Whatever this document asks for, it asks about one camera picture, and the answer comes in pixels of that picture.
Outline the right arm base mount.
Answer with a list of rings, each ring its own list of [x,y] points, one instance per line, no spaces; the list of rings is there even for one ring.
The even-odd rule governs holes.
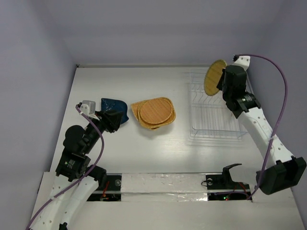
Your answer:
[[[248,184],[232,180],[230,169],[239,165],[241,163],[225,166],[218,174],[206,174],[201,185],[207,188],[209,201],[246,200],[251,195]]]

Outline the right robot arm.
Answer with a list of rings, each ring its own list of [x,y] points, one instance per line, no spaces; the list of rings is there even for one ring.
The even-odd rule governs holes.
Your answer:
[[[304,158],[295,157],[274,134],[259,101],[247,92],[246,81],[243,67],[228,65],[222,69],[217,88],[222,91],[227,108],[248,131],[263,156],[262,168],[256,173],[256,187],[271,195],[296,186],[307,163]]]

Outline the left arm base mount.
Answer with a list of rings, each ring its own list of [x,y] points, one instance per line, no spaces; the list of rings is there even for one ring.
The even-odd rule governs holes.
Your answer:
[[[122,174],[107,174],[104,185],[99,186],[87,199],[89,202],[121,201]]]

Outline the white foam front board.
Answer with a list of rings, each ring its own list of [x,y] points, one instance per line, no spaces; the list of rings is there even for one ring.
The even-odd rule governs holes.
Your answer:
[[[290,191],[266,201],[86,202],[70,230],[302,230]]]

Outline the dark blue plate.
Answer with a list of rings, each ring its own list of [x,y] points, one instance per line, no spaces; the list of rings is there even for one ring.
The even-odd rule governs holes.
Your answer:
[[[116,112],[122,112],[122,118],[120,124],[124,124],[129,120],[127,115],[128,106],[124,101],[115,100],[110,98],[102,98],[101,99],[101,110],[102,111],[111,111],[114,110]]]

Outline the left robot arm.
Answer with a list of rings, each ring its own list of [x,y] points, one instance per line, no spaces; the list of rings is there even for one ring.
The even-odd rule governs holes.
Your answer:
[[[80,113],[89,124],[71,126],[65,133],[64,150],[55,170],[48,201],[34,214],[28,230],[67,230],[96,189],[107,186],[106,170],[90,164],[88,154],[103,132],[119,129],[123,112]]]

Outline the yellow round woven plate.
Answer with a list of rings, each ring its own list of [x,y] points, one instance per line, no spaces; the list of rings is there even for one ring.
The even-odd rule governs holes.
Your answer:
[[[213,62],[204,78],[204,91],[208,96],[214,96],[219,92],[217,85],[222,76],[223,69],[227,66],[226,61],[219,59]]]

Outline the triangular woven orange plate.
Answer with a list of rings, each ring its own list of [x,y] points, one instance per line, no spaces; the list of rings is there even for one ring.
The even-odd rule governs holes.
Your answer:
[[[141,118],[139,118],[139,115],[138,115],[138,108],[144,103],[146,102],[147,100],[143,100],[143,101],[140,101],[140,102],[136,102],[136,103],[132,103],[130,106],[131,106],[131,110],[135,116],[135,118],[137,119],[137,121],[140,123],[140,125],[143,127],[143,128],[147,128],[147,129],[151,129],[151,130],[156,130],[159,128],[158,125],[151,125],[151,124],[148,124],[148,123],[145,123]]]

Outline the round orange woven plate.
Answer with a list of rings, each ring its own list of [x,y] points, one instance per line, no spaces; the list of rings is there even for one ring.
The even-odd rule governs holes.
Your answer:
[[[144,102],[138,114],[140,118],[148,124],[157,125],[165,122],[171,117],[173,106],[166,98],[155,98]]]

